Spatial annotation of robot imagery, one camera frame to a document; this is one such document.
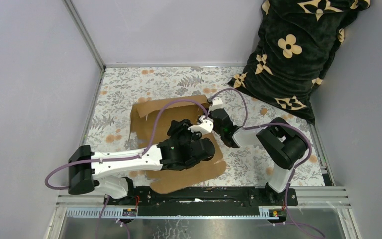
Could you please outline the brown cardboard box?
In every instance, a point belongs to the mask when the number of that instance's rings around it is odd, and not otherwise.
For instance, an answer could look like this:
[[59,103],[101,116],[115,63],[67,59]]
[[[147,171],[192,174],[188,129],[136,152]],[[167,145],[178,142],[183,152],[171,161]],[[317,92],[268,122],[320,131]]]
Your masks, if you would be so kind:
[[[139,147],[143,148],[150,144],[153,128],[156,127],[152,143],[157,144],[168,139],[167,132],[173,120],[188,119],[192,124],[196,124],[198,118],[204,114],[203,109],[208,107],[206,95],[136,103],[132,106],[130,114],[130,132],[136,133],[140,140]],[[146,171],[146,176],[151,181],[151,189],[160,194],[167,194],[221,176],[227,163],[223,159],[220,147],[213,134],[207,134],[204,138],[210,139],[214,144],[215,155],[211,160],[202,161],[182,171]]]

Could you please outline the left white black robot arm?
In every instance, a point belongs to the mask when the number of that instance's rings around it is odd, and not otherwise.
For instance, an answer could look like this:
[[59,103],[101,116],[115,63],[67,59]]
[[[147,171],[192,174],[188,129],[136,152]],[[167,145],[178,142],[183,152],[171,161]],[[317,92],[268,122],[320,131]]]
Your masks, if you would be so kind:
[[118,174],[131,171],[182,171],[215,155],[215,147],[204,135],[214,123],[202,117],[197,125],[189,120],[172,121],[168,139],[150,146],[123,152],[92,152],[80,146],[69,158],[68,193],[82,195],[99,191],[127,205],[134,200],[132,180]]

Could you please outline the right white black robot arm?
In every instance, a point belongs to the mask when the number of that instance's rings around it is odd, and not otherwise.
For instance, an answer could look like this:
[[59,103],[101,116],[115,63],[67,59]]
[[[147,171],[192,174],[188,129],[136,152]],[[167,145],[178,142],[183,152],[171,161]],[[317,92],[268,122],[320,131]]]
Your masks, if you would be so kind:
[[210,110],[209,118],[214,123],[213,130],[227,147],[258,145],[264,148],[274,163],[264,196],[272,205],[282,202],[297,162],[306,152],[312,152],[308,138],[281,117],[274,118],[269,124],[249,128],[236,126],[223,108]]

